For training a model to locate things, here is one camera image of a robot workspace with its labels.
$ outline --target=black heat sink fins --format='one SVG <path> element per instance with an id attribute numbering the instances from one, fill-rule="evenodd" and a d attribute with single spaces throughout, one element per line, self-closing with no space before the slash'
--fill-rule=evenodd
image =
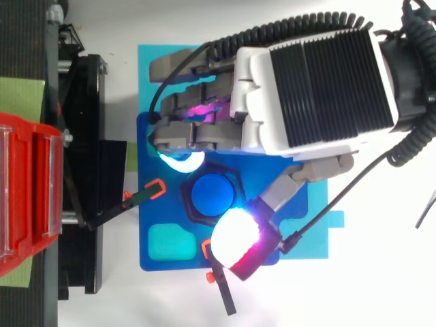
<path id="1" fill-rule="evenodd" d="M 290 147 L 393 127 L 368 31 L 271 50 Z"/>

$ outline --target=glowing light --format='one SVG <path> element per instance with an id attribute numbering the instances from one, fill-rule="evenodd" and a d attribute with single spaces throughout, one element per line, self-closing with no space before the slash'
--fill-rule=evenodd
<path id="1" fill-rule="evenodd" d="M 214 257 L 230 268 L 259 241 L 259 225 L 244 209 L 231 208 L 218 221 L 211 237 Z"/>
<path id="2" fill-rule="evenodd" d="M 177 170 L 178 172 L 188 173 L 193 172 L 202 165 L 204 161 L 204 152 L 193 152 L 185 160 L 176 160 L 161 153 L 159 154 L 159 157 L 172 169 Z"/>

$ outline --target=white table surface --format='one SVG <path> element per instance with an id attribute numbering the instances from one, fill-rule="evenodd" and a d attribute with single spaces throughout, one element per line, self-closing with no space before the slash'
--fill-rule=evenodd
<path id="1" fill-rule="evenodd" d="M 70 0 L 69 21 L 88 53 L 109 64 L 106 138 L 136 141 L 138 44 L 199 44 L 254 25 L 307 12 L 363 15 L 374 29 L 396 29 L 401 0 Z M 436 8 L 436 1 L 428 3 Z M 356 166 L 330 182 L 335 196 L 403 135 L 371 144 Z M 436 209 L 416 220 L 436 188 L 436 142 L 404 168 L 386 162 L 335 210 L 345 228 L 330 230 L 330 259 L 285 260 L 246 282 L 228 273 L 238 313 L 231 317 L 206 269 L 144 272 L 139 266 L 138 210 L 104 228 L 103 287 L 70 288 L 59 303 L 68 326 L 436 326 Z M 137 188 L 137 174 L 126 188 Z"/>

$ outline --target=red plastic container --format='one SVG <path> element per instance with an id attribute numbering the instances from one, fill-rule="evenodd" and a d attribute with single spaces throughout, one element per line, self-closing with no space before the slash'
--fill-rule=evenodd
<path id="1" fill-rule="evenodd" d="M 61 133 L 0 113 L 0 277 L 57 238 L 62 185 Z"/>

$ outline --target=blue puck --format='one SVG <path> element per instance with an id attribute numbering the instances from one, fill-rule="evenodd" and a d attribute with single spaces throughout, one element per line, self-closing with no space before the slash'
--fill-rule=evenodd
<path id="1" fill-rule="evenodd" d="M 207 174 L 196 181 L 191 198 L 199 213 L 208 217 L 218 216 L 225 213 L 233 203 L 233 185 L 220 174 Z"/>

